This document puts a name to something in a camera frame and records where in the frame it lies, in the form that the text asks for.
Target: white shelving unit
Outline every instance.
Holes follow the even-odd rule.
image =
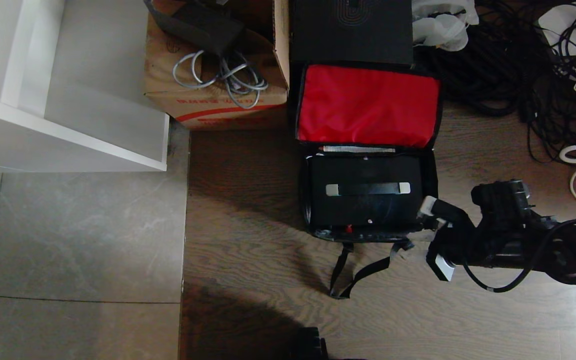
[[[0,0],[0,172],[165,171],[141,0]]]

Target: black case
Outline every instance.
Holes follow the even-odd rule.
[[[334,66],[367,68],[365,63],[336,63]],[[307,68],[308,64],[293,64],[293,68],[291,68],[291,89],[297,89],[297,91],[291,91],[288,98],[288,118],[292,121],[296,139],[299,139],[299,114]],[[372,65],[370,69],[437,79],[421,71],[402,70],[392,66]],[[413,247],[407,238],[408,234],[423,230],[424,225],[417,219],[417,212],[426,196],[439,198],[434,146],[442,120],[443,98],[443,90],[440,88],[434,133],[424,148],[359,143],[324,144],[301,141],[303,153],[299,173],[299,206],[306,224],[306,231],[319,239],[343,244],[342,253],[339,255],[330,279],[330,297],[349,299],[350,292],[359,280],[388,269],[397,251],[409,250]],[[321,149],[323,146],[351,146],[361,148],[365,152],[327,152]],[[357,196],[345,202],[331,202],[330,199],[324,199],[321,194],[322,184],[334,182],[336,178],[343,178],[346,183],[359,184],[365,183],[366,179],[373,182],[391,182],[394,179],[398,182],[397,178],[402,176],[399,174],[401,170],[405,174],[414,173],[417,169],[418,177],[416,178],[421,192],[415,193],[414,198],[402,198],[404,196],[402,194],[390,196],[390,198],[388,196],[382,197],[379,194],[370,194],[370,196],[363,198]],[[393,202],[396,209],[394,213],[392,212]],[[348,219],[359,219],[360,223],[344,224],[344,221]],[[341,293],[335,293],[335,282],[346,265],[348,254],[354,251],[354,244],[368,242],[393,243],[390,255],[358,271],[350,285]]]

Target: white plastic bag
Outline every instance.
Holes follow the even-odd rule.
[[[467,26],[480,23],[474,0],[412,0],[412,16],[413,43],[446,51],[466,47]]]

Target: gray cable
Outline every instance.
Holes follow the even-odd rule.
[[[253,68],[253,66],[249,64],[248,60],[246,60],[246,57],[244,57],[242,53],[238,51],[234,52],[234,54],[237,55],[237,57],[239,57],[239,59],[242,61],[242,64],[235,66],[235,68],[231,69],[229,65],[230,59],[222,57],[221,59],[219,59],[219,72],[217,73],[217,75],[215,75],[212,79],[208,81],[202,81],[199,78],[197,71],[195,70],[195,65],[197,63],[197,59],[203,53],[204,53],[203,50],[192,52],[188,55],[185,55],[184,57],[179,59],[179,61],[176,62],[176,64],[174,64],[172,68],[172,76],[177,84],[188,89],[203,89],[205,87],[211,86],[217,80],[221,80],[224,83],[224,86],[226,87],[226,92],[228,93],[228,96],[230,97],[232,102],[235,103],[235,105],[237,105],[238,107],[242,109],[252,109],[253,107],[255,107],[255,105],[258,104],[260,93],[265,89],[268,89],[269,84],[266,81],[266,79],[260,73],[258,73],[257,69]],[[195,82],[197,82],[197,84],[188,84],[186,82],[182,82],[177,77],[177,69],[181,64],[183,64],[185,61],[189,59],[192,59],[190,61],[190,72],[192,73],[192,77],[194,78]],[[250,78],[253,80],[253,83],[244,82],[235,75],[239,71],[243,70],[246,70],[248,72]],[[252,92],[255,93],[254,101],[250,105],[244,105],[240,103],[240,101],[238,101],[234,95],[234,94],[248,95]]]

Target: cardboard box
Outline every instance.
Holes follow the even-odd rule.
[[[257,130],[285,128],[286,100],[288,98],[289,30],[288,0],[238,0],[231,9],[238,19],[246,24],[245,42],[242,52],[249,62],[269,82],[270,86],[261,92],[258,105],[252,109],[242,109],[233,103],[223,82],[217,81],[206,88],[190,89],[177,84],[172,77],[173,66],[184,55],[198,51],[198,48],[181,39],[163,32],[154,19],[148,18],[146,38],[146,62],[144,65],[145,92],[151,101],[163,111],[191,130]],[[175,0],[155,0],[156,9],[165,14],[173,14],[183,2]],[[250,29],[263,32],[273,42]],[[200,57],[197,73],[202,80],[209,80],[217,71],[217,63],[209,56]],[[190,61],[179,66],[176,73],[179,80],[195,84],[190,72]],[[254,101],[255,94],[238,96],[243,104]]]

